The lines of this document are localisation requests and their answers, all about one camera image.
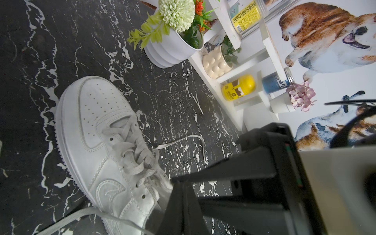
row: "potted plant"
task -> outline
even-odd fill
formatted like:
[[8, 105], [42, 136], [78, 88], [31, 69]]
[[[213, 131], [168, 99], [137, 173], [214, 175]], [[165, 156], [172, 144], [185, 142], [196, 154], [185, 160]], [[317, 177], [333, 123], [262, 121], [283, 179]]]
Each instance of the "potted plant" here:
[[308, 112], [316, 102], [316, 100], [311, 101], [315, 95], [315, 91], [309, 87], [309, 82], [291, 84], [285, 93], [270, 101], [270, 106], [275, 114], [293, 112], [298, 107], [303, 112]]
[[141, 29], [129, 32], [134, 49], [141, 43], [148, 58], [160, 68], [188, 59], [203, 48], [204, 29], [213, 10], [205, 11], [203, 0], [159, 0], [159, 8]]
[[229, 37], [226, 35], [220, 45], [204, 56], [202, 62], [206, 73], [211, 78], [216, 79], [229, 72], [232, 70], [233, 64], [238, 65], [238, 57], [235, 56], [235, 53], [240, 52], [241, 47], [235, 50]]

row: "orange flower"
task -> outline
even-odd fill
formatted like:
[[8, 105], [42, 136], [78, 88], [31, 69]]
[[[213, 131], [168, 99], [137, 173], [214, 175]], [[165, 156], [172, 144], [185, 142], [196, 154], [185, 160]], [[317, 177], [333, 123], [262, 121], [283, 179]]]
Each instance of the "orange flower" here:
[[196, 11], [196, 14], [199, 16], [202, 16], [202, 11], [204, 10], [204, 6], [202, 5], [203, 2], [204, 0], [196, 0], [195, 11]]
[[204, 26], [201, 27], [200, 24], [198, 24], [198, 26], [199, 26], [199, 30], [200, 30], [201, 33], [205, 31], [205, 27]]

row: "yellow can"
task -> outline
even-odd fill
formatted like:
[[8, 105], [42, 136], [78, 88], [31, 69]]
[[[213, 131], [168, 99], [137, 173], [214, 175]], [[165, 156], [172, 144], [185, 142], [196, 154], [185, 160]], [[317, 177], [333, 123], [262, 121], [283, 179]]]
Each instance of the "yellow can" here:
[[261, 19], [260, 6], [256, 0], [239, 0], [229, 9], [232, 25], [238, 34], [245, 33]]
[[256, 82], [249, 74], [243, 75], [237, 80], [230, 82], [222, 87], [222, 93], [226, 100], [236, 100], [242, 96], [248, 95], [256, 89]]

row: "yellow lid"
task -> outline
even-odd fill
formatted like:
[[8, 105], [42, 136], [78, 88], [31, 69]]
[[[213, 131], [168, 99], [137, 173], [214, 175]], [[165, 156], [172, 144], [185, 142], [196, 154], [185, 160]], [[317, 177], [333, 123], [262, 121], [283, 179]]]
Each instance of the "yellow lid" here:
[[256, 89], [256, 82], [252, 75], [246, 74], [239, 78], [239, 85], [244, 95], [248, 95]]

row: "blue can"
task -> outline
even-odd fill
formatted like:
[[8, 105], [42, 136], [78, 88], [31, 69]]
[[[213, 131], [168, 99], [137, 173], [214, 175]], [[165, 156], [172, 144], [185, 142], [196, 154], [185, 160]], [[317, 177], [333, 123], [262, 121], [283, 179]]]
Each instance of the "blue can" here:
[[262, 78], [262, 86], [264, 87], [264, 90], [266, 93], [268, 94], [273, 93], [275, 91], [287, 88], [291, 84], [295, 83], [290, 68], [286, 67], [284, 68], [284, 70], [285, 70], [285, 74], [287, 77], [287, 80], [285, 81], [282, 81], [279, 78], [277, 72], [274, 72]]

